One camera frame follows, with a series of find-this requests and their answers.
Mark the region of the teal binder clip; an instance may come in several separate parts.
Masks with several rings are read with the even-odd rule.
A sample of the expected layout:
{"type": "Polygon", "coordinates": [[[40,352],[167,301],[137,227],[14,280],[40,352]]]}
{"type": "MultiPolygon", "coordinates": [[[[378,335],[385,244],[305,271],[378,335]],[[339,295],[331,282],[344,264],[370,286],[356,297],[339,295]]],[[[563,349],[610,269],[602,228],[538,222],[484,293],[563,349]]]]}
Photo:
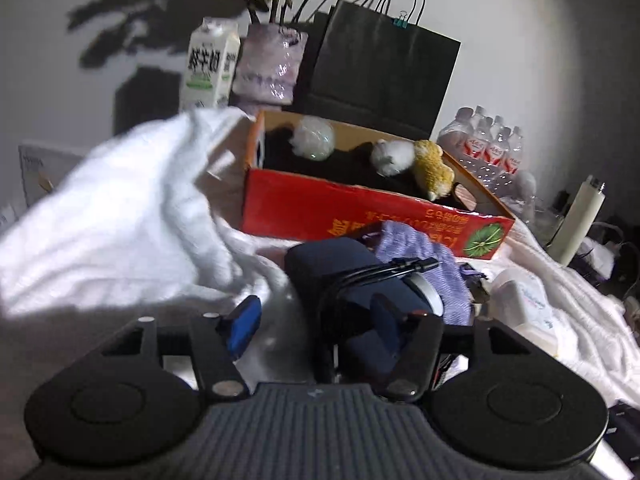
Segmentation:
{"type": "Polygon", "coordinates": [[[409,15],[406,11],[400,11],[398,17],[394,19],[394,25],[406,29],[409,25],[409,15]]]}

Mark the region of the white lotion bottle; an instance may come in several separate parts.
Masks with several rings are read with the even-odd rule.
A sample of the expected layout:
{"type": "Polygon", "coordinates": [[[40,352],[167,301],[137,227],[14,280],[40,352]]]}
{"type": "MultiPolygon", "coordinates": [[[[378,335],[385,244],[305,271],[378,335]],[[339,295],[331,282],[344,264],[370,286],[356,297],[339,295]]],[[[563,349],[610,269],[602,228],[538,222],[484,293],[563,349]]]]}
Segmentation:
{"type": "Polygon", "coordinates": [[[558,355],[558,337],[544,284],[527,271],[508,269],[490,284],[488,314],[536,344],[558,355]]]}

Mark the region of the red cardboard box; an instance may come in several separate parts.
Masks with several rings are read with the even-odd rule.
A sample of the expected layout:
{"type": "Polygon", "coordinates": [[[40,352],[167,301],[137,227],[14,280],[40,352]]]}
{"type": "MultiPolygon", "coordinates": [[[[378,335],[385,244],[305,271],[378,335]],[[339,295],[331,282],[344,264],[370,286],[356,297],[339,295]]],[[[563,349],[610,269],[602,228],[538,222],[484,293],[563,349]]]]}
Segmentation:
{"type": "Polygon", "coordinates": [[[378,222],[397,221],[427,234],[457,257],[489,259],[514,225],[509,209],[449,154],[443,154],[442,160],[477,198],[474,211],[265,169],[266,133],[293,128],[301,119],[295,113],[262,110],[250,127],[244,159],[243,232],[288,240],[324,240],[363,231],[378,222]]]}

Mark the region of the pack of water bottles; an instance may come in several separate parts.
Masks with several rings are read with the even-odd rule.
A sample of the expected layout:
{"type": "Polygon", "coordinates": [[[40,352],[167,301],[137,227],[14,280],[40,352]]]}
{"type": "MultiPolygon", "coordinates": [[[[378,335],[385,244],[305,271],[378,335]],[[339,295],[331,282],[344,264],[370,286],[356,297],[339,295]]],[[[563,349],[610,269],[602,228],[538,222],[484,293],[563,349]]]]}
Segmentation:
{"type": "Polygon", "coordinates": [[[495,196],[513,192],[523,161],[520,127],[508,127],[501,116],[488,116],[484,107],[461,107],[439,131],[437,143],[495,196]]]}

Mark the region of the black cloth in box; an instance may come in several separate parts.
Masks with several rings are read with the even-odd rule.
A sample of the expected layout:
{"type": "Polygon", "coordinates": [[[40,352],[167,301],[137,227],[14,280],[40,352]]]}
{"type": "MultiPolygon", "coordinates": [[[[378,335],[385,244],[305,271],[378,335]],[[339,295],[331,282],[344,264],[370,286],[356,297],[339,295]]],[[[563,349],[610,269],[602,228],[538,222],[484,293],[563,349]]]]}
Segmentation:
{"type": "MultiPolygon", "coordinates": [[[[290,144],[292,135],[293,130],[286,127],[266,133],[264,159],[266,169],[284,171],[288,174],[301,174],[334,183],[360,185],[364,188],[372,188],[372,190],[399,193],[427,200],[426,195],[416,184],[412,166],[393,177],[383,177],[376,172],[371,164],[370,156],[373,145],[378,141],[363,142],[348,151],[336,148],[326,160],[314,162],[293,153],[290,144]]],[[[466,211],[473,211],[477,207],[476,198],[459,182],[454,182],[454,187],[447,196],[433,200],[433,202],[466,211]]]]}

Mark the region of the cream thermos bottle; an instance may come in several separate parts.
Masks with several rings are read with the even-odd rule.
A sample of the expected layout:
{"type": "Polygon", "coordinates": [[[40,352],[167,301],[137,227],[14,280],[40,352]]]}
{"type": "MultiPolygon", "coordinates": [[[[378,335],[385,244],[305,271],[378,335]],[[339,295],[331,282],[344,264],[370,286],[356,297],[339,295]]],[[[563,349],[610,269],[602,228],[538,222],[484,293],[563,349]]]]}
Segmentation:
{"type": "Polygon", "coordinates": [[[576,255],[605,200],[605,183],[589,176],[570,205],[555,236],[547,246],[548,255],[561,266],[567,266],[576,255]]]}

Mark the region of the navy blue pouch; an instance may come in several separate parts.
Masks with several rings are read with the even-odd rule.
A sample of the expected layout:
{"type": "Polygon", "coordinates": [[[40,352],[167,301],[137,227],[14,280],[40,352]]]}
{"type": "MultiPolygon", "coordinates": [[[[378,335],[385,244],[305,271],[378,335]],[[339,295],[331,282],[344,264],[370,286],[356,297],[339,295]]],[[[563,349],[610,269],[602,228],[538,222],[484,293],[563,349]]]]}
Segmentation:
{"type": "Polygon", "coordinates": [[[402,312],[444,315],[444,302],[424,274],[434,258],[395,257],[384,262],[349,237],[297,245],[284,257],[307,324],[307,356],[317,382],[380,382],[396,356],[383,346],[371,315],[382,294],[402,312]]]}

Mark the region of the black paper shopping bag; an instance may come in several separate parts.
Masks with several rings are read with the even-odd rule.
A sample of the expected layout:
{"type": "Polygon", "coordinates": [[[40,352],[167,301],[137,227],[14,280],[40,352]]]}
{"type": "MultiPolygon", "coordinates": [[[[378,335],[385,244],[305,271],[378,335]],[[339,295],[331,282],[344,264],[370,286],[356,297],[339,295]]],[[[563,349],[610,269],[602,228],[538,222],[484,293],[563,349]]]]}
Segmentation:
{"type": "Polygon", "coordinates": [[[419,26],[426,0],[337,1],[297,25],[308,40],[290,112],[428,138],[460,42],[419,26]],[[400,11],[406,29],[396,27],[400,11]]]}

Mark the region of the purple glass vase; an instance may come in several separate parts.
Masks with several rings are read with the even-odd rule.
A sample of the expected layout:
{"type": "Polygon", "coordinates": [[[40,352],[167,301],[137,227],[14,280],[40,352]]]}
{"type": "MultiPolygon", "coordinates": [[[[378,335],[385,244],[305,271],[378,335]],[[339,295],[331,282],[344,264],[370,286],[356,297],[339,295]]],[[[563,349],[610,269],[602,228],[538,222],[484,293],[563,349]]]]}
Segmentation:
{"type": "Polygon", "coordinates": [[[232,93],[240,100],[290,105],[308,34],[278,24],[251,24],[242,42],[232,93]]]}

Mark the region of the white milk carton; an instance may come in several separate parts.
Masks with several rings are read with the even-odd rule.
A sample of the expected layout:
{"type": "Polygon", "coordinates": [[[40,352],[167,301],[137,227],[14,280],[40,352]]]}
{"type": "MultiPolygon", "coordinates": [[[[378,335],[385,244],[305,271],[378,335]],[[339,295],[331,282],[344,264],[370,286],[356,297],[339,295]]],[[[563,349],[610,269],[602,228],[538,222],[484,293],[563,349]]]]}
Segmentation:
{"type": "Polygon", "coordinates": [[[181,78],[180,112],[228,106],[240,47],[236,21],[203,18],[190,37],[181,78]]]}

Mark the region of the white plush toy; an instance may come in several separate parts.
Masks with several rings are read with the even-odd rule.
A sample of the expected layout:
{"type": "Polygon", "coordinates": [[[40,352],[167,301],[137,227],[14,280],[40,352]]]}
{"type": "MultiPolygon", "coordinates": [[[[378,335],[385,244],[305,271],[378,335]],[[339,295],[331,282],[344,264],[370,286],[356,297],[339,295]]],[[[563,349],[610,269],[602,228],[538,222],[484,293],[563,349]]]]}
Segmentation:
{"type": "Polygon", "coordinates": [[[370,161],[381,176],[397,176],[413,165],[414,144],[409,141],[378,140],[373,145],[370,161]]]}

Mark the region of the white fluffy blanket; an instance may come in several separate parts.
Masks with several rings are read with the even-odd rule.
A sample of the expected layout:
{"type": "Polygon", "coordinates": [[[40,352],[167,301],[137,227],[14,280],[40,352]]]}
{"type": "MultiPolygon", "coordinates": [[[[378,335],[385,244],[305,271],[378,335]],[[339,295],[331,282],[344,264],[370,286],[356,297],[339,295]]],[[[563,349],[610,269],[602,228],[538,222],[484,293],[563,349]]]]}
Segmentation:
{"type": "Polygon", "coordinates": [[[1,239],[1,403],[29,393],[137,316],[224,312],[258,296],[265,321],[240,370],[303,382],[289,240],[240,228],[250,118],[237,108],[147,122],[95,148],[1,239]]]}

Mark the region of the white box at left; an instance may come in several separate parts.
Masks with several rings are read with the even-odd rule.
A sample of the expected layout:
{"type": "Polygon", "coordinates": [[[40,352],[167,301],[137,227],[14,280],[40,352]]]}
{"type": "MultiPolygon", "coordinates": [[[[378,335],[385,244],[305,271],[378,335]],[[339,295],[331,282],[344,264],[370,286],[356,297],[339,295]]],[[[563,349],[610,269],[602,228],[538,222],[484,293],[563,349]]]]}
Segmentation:
{"type": "Polygon", "coordinates": [[[26,207],[50,195],[85,158],[86,150],[25,142],[18,146],[26,207]]]}

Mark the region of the yellow plush toy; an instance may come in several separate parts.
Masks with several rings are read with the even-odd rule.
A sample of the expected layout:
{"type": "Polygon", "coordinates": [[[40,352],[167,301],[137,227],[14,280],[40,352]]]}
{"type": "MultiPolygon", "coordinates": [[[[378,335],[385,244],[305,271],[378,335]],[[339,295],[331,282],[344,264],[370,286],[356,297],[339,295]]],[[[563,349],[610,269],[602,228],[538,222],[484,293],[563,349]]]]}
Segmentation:
{"type": "Polygon", "coordinates": [[[412,172],[416,184],[431,202],[447,196],[454,187],[456,174],[442,161],[444,151],[430,140],[413,143],[412,172]]]}

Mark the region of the clear white ball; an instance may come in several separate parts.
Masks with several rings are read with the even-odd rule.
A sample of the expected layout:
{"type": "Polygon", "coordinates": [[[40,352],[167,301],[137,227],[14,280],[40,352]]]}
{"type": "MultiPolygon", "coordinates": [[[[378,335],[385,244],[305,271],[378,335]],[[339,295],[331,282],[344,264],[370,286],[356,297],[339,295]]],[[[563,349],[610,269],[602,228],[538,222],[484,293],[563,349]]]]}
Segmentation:
{"type": "Polygon", "coordinates": [[[304,116],[294,128],[290,144],[296,156],[322,162],[334,152],[334,129],[323,118],[304,116]]]}

